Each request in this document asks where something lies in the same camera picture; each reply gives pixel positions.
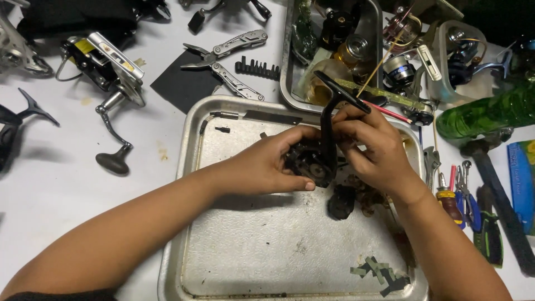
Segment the hand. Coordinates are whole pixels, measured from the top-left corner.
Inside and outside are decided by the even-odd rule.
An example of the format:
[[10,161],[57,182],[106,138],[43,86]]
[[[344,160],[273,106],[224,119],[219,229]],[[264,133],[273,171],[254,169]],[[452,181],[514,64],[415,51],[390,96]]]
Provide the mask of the hand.
[[[376,108],[366,115],[353,106],[344,106],[332,122],[339,147],[361,180],[403,200],[419,192],[415,189],[426,189],[409,164],[399,131]],[[361,151],[356,141],[366,150]]]
[[302,138],[319,139],[315,127],[298,125],[280,134],[261,139],[236,156],[207,168],[218,175],[218,187],[227,194],[270,194],[313,191],[314,181],[295,176],[285,169],[284,158],[290,146]]

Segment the blue package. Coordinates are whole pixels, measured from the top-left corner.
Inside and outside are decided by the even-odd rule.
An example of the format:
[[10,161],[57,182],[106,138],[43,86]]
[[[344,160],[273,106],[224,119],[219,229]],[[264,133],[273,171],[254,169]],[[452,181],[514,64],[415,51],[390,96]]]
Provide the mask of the blue package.
[[533,215],[535,209],[535,140],[515,142],[507,146],[509,176],[513,208],[526,235],[535,236]]

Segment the blue pliers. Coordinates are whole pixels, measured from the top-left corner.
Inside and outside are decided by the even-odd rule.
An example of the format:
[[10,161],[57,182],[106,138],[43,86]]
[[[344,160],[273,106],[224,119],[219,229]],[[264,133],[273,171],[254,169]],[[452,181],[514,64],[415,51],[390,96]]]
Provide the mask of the blue pliers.
[[457,166],[455,200],[457,208],[463,214],[463,223],[460,225],[461,229],[466,227],[466,223],[472,227],[474,231],[481,230],[481,211],[477,206],[476,200],[468,190],[468,170],[472,166],[472,162],[466,160],[461,166]]

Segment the white table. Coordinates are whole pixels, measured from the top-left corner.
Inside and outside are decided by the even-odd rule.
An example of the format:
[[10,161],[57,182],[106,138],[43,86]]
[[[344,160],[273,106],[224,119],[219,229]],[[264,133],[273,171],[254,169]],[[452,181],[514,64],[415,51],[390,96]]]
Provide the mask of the white table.
[[[95,162],[97,153],[113,153],[120,145],[95,112],[106,94],[98,91],[92,82],[88,79],[71,82],[57,82],[54,78],[31,79],[23,72],[0,76],[1,104],[15,112],[24,110],[26,101],[17,90],[20,87],[61,123],[57,128],[41,118],[26,121],[29,126],[23,131],[20,154],[9,173],[0,177],[0,212],[6,212],[0,225],[0,289],[24,264],[67,231],[175,179],[185,114],[149,86],[183,52],[182,43],[211,49],[240,33],[264,28],[269,35],[267,44],[246,50],[243,55],[268,65],[280,64],[286,16],[284,3],[263,1],[273,14],[265,27],[254,9],[249,10],[255,11],[253,16],[236,6],[227,7],[212,17],[197,36],[188,31],[187,23],[193,12],[207,5],[192,5],[185,11],[176,1],[167,3],[172,14],[170,24],[140,22],[135,46],[125,51],[130,59],[141,57],[147,63],[142,67],[147,106],[136,109],[128,105],[117,114],[112,113],[116,131],[134,145],[127,157],[131,169],[127,177],[113,176]],[[16,24],[21,18],[20,11],[15,9],[10,18]],[[235,54],[222,59],[221,63],[233,72],[234,62],[240,58],[241,54]],[[56,70],[60,63],[58,51],[46,60]],[[69,65],[62,78],[76,74],[74,67]],[[284,102],[277,82],[254,76],[235,76],[263,94],[266,101]],[[517,130],[510,142],[535,138],[534,129]],[[431,127],[424,128],[423,136],[424,146],[433,145]],[[448,174],[450,165],[460,164],[463,159],[455,147],[440,138],[438,147],[442,171]],[[510,196],[505,145],[491,151],[490,156]],[[475,191],[481,184],[478,173],[472,172],[470,188]],[[472,236],[470,229],[465,232]],[[532,289],[535,279],[522,276],[505,238],[504,252],[504,268],[498,273],[513,298],[535,299]],[[161,252],[158,252],[135,271],[119,291],[119,300],[156,300],[160,258]]]

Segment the human arm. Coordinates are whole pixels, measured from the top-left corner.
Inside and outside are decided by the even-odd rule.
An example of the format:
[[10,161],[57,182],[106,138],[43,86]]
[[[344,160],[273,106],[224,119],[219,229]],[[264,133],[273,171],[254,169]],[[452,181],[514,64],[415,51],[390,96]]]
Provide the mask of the human arm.
[[[494,268],[414,172],[398,130],[378,110],[365,115],[345,106],[333,124],[358,177],[392,198],[437,300],[511,300]],[[354,141],[365,144],[366,150],[360,151]]]
[[313,127],[294,127],[94,217],[25,265],[0,300],[23,291],[116,288],[221,195],[314,190],[312,180],[284,169],[284,155],[301,138],[318,135]]

